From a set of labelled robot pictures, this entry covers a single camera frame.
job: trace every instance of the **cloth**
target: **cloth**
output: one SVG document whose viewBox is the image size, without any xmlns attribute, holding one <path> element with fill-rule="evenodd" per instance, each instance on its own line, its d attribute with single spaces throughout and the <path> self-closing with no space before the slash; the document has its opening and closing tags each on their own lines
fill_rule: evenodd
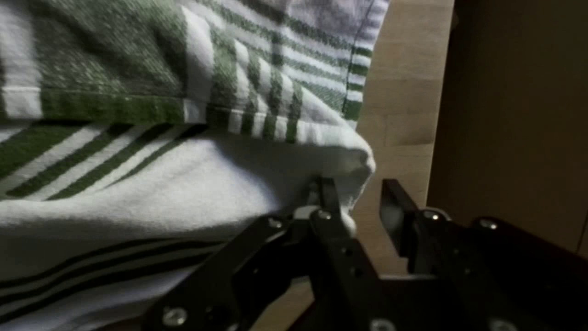
<svg viewBox="0 0 588 331">
<path fill-rule="evenodd" d="M 301 203 L 316 174 L 353 229 L 386 8 L 0 0 L 0 328 L 138 316 L 244 224 Z"/>
</svg>

